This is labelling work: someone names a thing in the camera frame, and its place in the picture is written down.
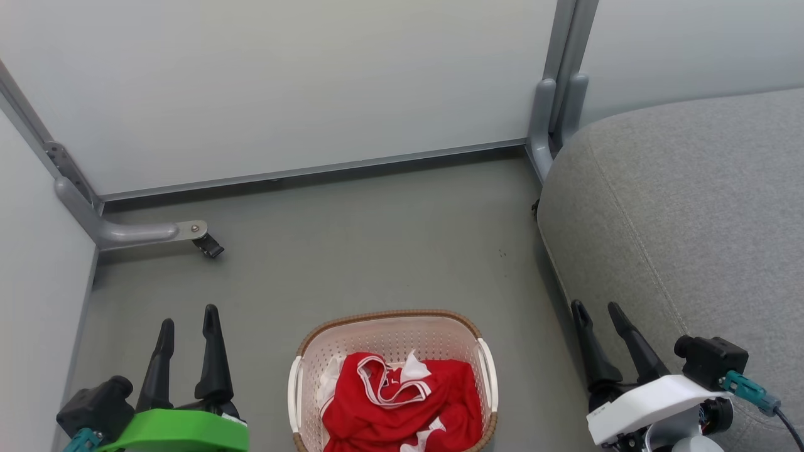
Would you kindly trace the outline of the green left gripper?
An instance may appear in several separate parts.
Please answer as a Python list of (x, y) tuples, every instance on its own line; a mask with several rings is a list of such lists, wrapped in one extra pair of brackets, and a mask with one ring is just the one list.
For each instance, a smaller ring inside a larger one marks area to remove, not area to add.
[(216, 305), (205, 306), (205, 350), (201, 377), (193, 390), (197, 399), (186, 406), (170, 402), (170, 360), (175, 324), (161, 324), (135, 415), (117, 441), (98, 451), (247, 451), (249, 426), (232, 401), (234, 389), (223, 328)]

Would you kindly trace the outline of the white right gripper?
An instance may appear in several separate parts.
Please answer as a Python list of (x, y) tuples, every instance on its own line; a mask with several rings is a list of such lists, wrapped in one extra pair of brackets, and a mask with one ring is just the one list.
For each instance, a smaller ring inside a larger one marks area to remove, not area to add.
[[(621, 372), (609, 361), (594, 332), (594, 321), (579, 300), (570, 305), (575, 334), (585, 369), (587, 389), (595, 391), (622, 381)], [(612, 444), (620, 434), (632, 434), (643, 427), (663, 421), (704, 401), (727, 397), (722, 390), (710, 391), (684, 375), (670, 375), (665, 363), (637, 327), (627, 318), (618, 303), (607, 306), (612, 324), (625, 342), (636, 372), (638, 388), (626, 392), (613, 402), (606, 402), (587, 415), (594, 444)]]

